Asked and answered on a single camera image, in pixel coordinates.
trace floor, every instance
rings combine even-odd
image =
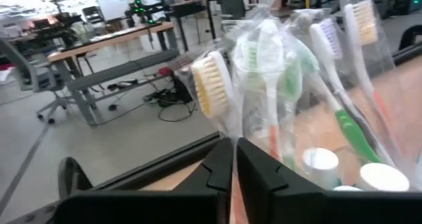
[[[420,15],[413,14],[383,23],[392,51],[397,50],[402,32],[419,21]],[[187,19],[184,24],[191,49],[200,47],[195,19]],[[215,18],[215,25],[220,35],[218,17]],[[199,29],[202,42],[211,39],[210,34],[204,32],[208,29],[206,20],[199,21]],[[138,40],[101,49],[94,54],[90,58],[94,70],[113,67],[146,55]],[[126,78],[144,78],[145,74],[155,73],[162,66],[165,65],[157,65]],[[88,73],[84,63],[82,67]],[[165,88],[171,84],[161,80],[156,86]],[[143,104],[142,97],[153,91],[152,86],[130,91],[119,100],[117,111],[107,110],[116,98],[101,101],[98,107],[104,120],[110,120]],[[57,168],[64,157],[71,156],[78,160],[91,181],[98,184],[215,131],[199,110],[187,120],[163,122],[158,119],[160,108],[157,105],[143,105],[128,115],[95,128],[84,124],[76,107],[69,108],[67,113],[59,109],[55,113],[56,125],[47,126],[37,120],[35,111],[52,99],[50,93],[21,92],[14,83],[0,87],[0,196],[8,189],[7,193],[10,193],[11,182],[18,183],[13,195],[7,198],[8,203],[0,202],[0,211],[3,211],[0,213],[0,223],[11,221],[59,198]],[[164,116],[176,119],[186,113],[186,107],[177,105],[170,107]],[[28,168],[20,180],[15,179],[22,164]]]

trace toothbrush bristles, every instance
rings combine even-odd
[[[373,3],[365,0],[353,5],[353,13],[359,29],[361,45],[378,41],[377,25],[375,22]]]
[[[330,52],[335,59],[341,59],[343,57],[342,48],[340,47],[340,41],[338,40],[336,27],[332,19],[325,19],[320,23],[321,30],[324,32],[325,38],[330,43]]]

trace gray floor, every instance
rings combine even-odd
[[[413,14],[384,22],[392,51],[397,50],[402,32],[409,26],[419,24],[419,19],[419,14]],[[207,21],[200,20],[202,42],[211,39],[210,34],[204,33],[207,28]],[[216,29],[221,34],[218,18]],[[198,47],[193,18],[185,22],[185,32],[191,48]],[[94,70],[106,69],[145,56],[136,40],[127,45],[98,50],[95,54],[96,56],[90,58]],[[162,66],[164,65],[157,65],[145,72],[136,72],[127,78],[144,78],[144,73],[154,73]],[[156,85],[158,88],[171,86],[165,80]],[[115,98],[102,101],[98,106],[105,120],[112,119],[143,103],[143,95],[153,91],[151,86],[145,86],[129,92],[121,99],[118,110],[114,112],[108,111],[107,107]],[[18,98],[23,99],[7,103]],[[85,125],[75,107],[69,109],[68,113],[59,109],[55,114],[57,124],[46,127],[37,120],[35,111],[52,99],[53,96],[49,93],[34,95],[31,92],[21,92],[14,84],[0,87],[0,196],[5,193],[31,147],[40,141],[28,170],[0,217],[0,223],[13,220],[58,199],[57,168],[64,157],[76,158],[92,182],[98,184],[215,131],[199,110],[185,121],[167,123],[158,119],[160,108],[156,105],[144,105],[124,117],[96,128]],[[175,106],[166,111],[164,116],[176,119],[186,113],[185,107]]]

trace gray chair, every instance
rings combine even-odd
[[[44,116],[41,113],[49,109],[46,119],[49,124],[53,124],[55,120],[51,118],[51,116],[54,111],[58,107],[66,109],[71,100],[71,97],[60,97],[57,94],[57,91],[62,90],[65,87],[60,74],[53,69],[53,65],[50,63],[28,61],[19,53],[15,46],[9,43],[5,38],[0,38],[0,51],[4,53],[15,66],[14,76],[22,91],[32,90],[35,93],[54,93],[55,100],[36,112],[37,118],[39,118],[39,120],[44,120]]]

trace white bottle cap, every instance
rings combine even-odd
[[[357,187],[366,191],[405,192],[409,180],[399,170],[381,163],[369,163],[361,168]]]
[[[334,152],[324,148],[305,150],[302,163],[310,181],[327,190],[338,186],[338,157]]]
[[[363,191],[360,188],[355,188],[352,186],[339,186],[333,189],[334,191]]]

